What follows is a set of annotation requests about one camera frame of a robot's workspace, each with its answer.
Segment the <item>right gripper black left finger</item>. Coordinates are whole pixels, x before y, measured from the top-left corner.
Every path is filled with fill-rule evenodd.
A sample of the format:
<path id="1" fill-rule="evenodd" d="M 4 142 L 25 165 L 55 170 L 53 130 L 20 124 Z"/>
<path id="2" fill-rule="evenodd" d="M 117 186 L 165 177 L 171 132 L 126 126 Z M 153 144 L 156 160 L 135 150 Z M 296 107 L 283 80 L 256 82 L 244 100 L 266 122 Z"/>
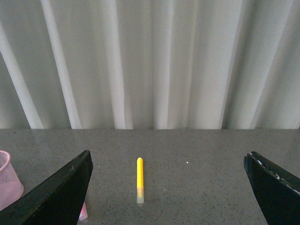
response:
<path id="1" fill-rule="evenodd" d="M 85 201 L 93 163 L 83 151 L 0 212 L 2 225 L 75 225 Z"/>

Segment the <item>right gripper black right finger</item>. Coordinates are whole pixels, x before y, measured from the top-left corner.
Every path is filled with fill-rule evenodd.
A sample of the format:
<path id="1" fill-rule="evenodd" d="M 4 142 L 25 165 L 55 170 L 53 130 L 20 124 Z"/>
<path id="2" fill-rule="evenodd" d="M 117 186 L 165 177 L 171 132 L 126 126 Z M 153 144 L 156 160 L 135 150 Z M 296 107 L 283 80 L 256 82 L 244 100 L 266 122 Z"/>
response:
<path id="1" fill-rule="evenodd" d="M 300 223 L 300 179 L 252 151 L 244 168 L 259 207 L 269 225 Z"/>

